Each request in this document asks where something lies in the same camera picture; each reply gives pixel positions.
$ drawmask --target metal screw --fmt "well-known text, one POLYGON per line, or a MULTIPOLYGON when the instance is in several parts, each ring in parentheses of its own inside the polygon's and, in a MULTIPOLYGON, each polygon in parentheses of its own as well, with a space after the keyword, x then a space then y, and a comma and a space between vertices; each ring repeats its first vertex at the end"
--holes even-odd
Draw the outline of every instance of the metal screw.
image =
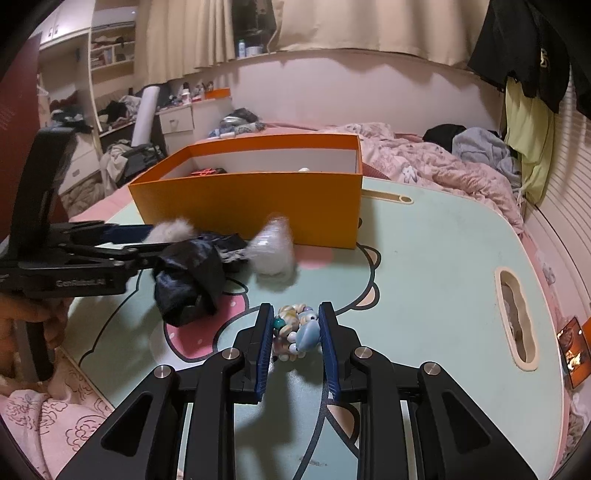
POLYGON ((423 370, 425 370, 425 373, 427 375, 439 375, 441 373, 441 367, 439 366, 439 364, 435 363, 435 362, 427 362, 424 366, 423 366, 423 370))
POLYGON ((373 354, 373 350, 368 346, 358 346, 355 349, 355 356, 358 358, 369 358, 373 354))
POLYGON ((156 378, 166 378, 173 372, 173 369, 168 365, 159 365, 154 368, 154 376, 156 378))
POLYGON ((238 350, 238 348, 234 348, 234 347, 226 348, 222 352, 222 357, 224 357, 226 360, 234 360, 239 355, 240 355, 240 350, 238 350))

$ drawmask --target gray clothing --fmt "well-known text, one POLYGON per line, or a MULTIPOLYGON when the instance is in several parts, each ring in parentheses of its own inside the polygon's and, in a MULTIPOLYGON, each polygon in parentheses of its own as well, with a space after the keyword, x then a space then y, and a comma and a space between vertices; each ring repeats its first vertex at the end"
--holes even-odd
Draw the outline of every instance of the gray clothing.
POLYGON ((521 165, 511 156, 505 142, 484 128, 468 128, 453 137, 452 154, 463 161, 485 163, 502 173, 511 184, 513 192, 521 188, 521 165))

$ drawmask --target light blue table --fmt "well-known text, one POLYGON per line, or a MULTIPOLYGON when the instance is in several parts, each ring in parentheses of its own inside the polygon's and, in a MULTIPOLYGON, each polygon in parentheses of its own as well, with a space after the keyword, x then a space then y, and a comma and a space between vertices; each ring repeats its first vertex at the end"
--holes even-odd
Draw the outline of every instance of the light blue table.
MULTIPOLYGON (((278 309, 331 301, 339 322, 391 361, 440 363, 540 480, 549 478, 561 435, 561 366, 550 312, 514 231, 471 200, 382 180, 365 179, 363 186, 374 193, 362 200, 359 246, 298 248, 294 285, 261 284, 246 269, 228 281, 218 316, 177 330, 164 327, 146 271, 130 280, 125 295, 77 299, 66 351, 117 405, 157 365, 191 367, 212 348, 231 346, 237 331, 254 324, 263 302, 278 309), (376 192, 413 202, 379 199, 376 192), (528 300, 539 350, 535 371, 519 369, 509 353, 495 289, 498 267, 517 275, 528 300)), ((112 221, 141 218, 131 204, 112 221)), ((349 435, 356 409, 332 403, 319 352, 273 365, 263 402, 236 406, 238 478, 354 480, 356 446, 349 435)), ((412 457, 410 428, 407 437, 412 457)), ((415 478, 412 462, 411 470, 415 478)))

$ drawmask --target beige curtain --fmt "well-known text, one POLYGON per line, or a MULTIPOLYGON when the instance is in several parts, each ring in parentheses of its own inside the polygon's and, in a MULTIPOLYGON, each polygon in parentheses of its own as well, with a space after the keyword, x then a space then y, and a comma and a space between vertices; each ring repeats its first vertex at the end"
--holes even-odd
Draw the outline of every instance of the beige curtain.
POLYGON ((164 83, 235 57, 231 0, 140 0, 138 9, 136 84, 164 83))
POLYGON ((272 0, 270 51, 361 48, 467 63, 489 0, 272 0))

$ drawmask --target yellow-green cloth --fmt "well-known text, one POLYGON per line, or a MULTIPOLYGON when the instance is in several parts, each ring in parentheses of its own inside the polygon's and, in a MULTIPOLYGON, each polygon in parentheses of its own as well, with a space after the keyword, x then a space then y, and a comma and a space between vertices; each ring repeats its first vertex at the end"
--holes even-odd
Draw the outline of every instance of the yellow-green cloth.
POLYGON ((527 98, 521 84, 507 79, 505 143, 519 152, 521 192, 533 204, 542 199, 554 145, 554 114, 540 98, 527 98))

